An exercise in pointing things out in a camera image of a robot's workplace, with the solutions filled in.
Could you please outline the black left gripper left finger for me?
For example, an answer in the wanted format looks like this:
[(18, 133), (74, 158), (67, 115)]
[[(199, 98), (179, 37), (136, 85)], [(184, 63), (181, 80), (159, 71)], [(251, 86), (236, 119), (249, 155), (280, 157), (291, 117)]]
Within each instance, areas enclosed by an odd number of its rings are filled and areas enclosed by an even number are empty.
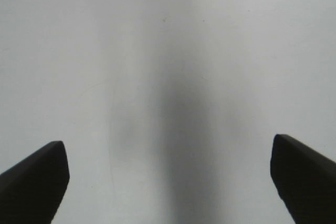
[(1, 223), (51, 223), (68, 183), (64, 143), (52, 141), (1, 174)]

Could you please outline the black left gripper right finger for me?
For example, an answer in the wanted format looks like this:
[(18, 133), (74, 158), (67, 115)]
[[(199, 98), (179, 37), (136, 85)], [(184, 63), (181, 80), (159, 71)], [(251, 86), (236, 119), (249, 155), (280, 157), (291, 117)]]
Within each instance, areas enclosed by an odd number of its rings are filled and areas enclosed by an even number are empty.
[(274, 137), (270, 175), (295, 223), (335, 223), (335, 162), (297, 139)]

